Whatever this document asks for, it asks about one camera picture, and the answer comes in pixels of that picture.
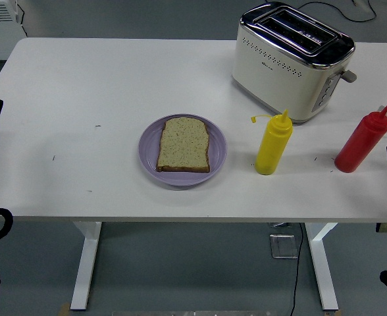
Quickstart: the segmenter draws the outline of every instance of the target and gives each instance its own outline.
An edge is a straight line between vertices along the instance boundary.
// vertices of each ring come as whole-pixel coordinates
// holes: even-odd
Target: gray floor
[[[264,1],[19,1],[29,37],[234,40],[240,15]],[[306,1],[285,1],[298,6]],[[353,19],[366,1],[327,1]],[[356,23],[321,4],[303,10],[355,41],[387,42],[387,0],[376,20]],[[298,224],[104,223],[87,311],[261,310],[289,315],[296,260],[273,259],[269,234]],[[343,316],[387,315],[387,234],[375,225],[339,224],[324,240]],[[15,222],[0,241],[0,315],[57,315],[70,302],[83,237],[72,223]],[[323,315],[307,240],[294,315]]]

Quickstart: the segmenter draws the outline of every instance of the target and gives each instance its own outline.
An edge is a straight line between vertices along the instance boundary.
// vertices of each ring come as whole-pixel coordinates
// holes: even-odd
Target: toaster lever
[[[343,73],[341,73],[340,78],[344,79],[346,82],[348,82],[350,84],[350,83],[356,81],[357,76],[356,76],[356,74],[354,72],[352,72],[350,70],[346,70]]]

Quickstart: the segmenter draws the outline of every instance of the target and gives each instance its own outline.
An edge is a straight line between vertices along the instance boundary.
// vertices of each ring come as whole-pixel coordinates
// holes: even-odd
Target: yellow squeeze bottle
[[[251,120],[256,122],[255,117],[251,117]],[[268,121],[255,162],[258,173],[268,175],[275,171],[292,132],[293,123],[288,117],[287,109]]]

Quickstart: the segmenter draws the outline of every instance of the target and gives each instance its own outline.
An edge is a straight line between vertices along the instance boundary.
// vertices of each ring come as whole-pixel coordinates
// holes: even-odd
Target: table top
[[[362,117],[387,104],[387,43],[357,43],[330,104],[295,126],[276,172],[253,164],[268,111],[231,77],[235,41],[20,41],[0,73],[0,207],[16,219],[387,222],[387,137],[345,174],[334,158]],[[138,157],[144,130],[189,113],[227,142],[221,170],[163,184]]]

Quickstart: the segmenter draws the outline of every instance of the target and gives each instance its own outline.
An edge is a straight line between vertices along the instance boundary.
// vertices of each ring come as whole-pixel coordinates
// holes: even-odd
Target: purple plate
[[[193,119],[203,121],[207,125],[209,133],[208,158],[210,172],[157,172],[155,170],[159,156],[161,131],[165,122],[175,117],[192,117]],[[224,160],[226,160],[227,143],[220,128],[206,118],[191,114],[177,114],[160,118],[148,126],[140,138],[138,153],[143,167],[157,180],[172,186],[193,186],[210,179],[210,177],[214,176],[220,170]]]

